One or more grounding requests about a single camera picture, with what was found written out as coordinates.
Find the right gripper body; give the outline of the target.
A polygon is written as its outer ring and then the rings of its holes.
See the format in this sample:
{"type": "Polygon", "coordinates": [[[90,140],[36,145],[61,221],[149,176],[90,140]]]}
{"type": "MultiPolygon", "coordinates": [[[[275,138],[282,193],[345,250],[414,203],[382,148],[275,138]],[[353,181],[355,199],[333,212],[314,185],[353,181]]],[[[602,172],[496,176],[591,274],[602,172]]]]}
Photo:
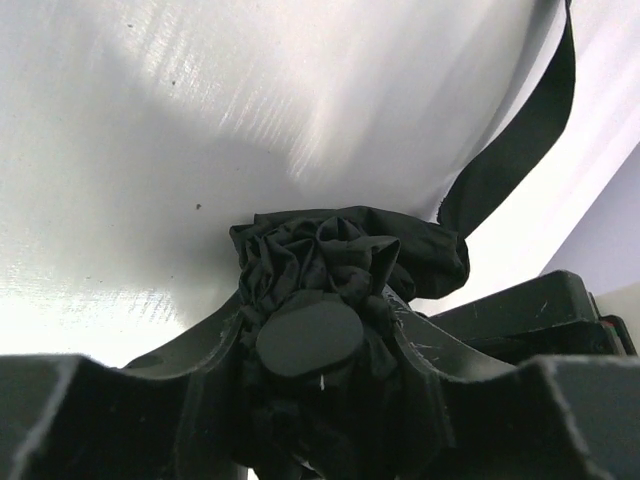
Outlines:
{"type": "Polygon", "coordinates": [[[494,358],[637,354],[623,319],[601,313],[582,278],[565,270],[553,271],[428,320],[494,358]]]}

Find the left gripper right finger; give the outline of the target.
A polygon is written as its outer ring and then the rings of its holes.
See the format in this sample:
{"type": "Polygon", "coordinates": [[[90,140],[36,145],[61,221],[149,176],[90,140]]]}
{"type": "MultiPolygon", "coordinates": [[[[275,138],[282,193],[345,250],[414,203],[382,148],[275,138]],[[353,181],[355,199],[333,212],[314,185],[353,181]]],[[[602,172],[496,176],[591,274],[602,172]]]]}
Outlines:
{"type": "Polygon", "coordinates": [[[387,302],[404,376],[402,479],[635,479],[639,361],[485,355],[387,302]]]}

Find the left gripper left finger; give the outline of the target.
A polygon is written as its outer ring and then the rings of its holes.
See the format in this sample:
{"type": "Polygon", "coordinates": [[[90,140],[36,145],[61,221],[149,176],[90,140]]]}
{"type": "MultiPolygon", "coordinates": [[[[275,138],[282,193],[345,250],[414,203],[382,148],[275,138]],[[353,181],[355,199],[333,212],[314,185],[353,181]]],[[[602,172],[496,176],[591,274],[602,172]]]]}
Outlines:
{"type": "Polygon", "coordinates": [[[5,479],[243,479],[231,457],[236,297],[123,368],[80,354],[1,359],[5,479]]]}

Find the black folding umbrella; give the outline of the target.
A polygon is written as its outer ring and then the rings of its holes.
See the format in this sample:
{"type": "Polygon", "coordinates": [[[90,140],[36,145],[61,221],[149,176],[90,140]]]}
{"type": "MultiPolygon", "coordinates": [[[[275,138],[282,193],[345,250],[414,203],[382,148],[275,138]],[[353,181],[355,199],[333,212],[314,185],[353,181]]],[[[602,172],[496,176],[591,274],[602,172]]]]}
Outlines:
{"type": "Polygon", "coordinates": [[[261,479],[398,479],[449,447],[444,370],[413,350],[414,299],[470,274],[468,236],[564,132],[573,30],[508,126],[458,174],[435,222],[372,207],[256,215],[239,256],[236,460],[261,479]]]}

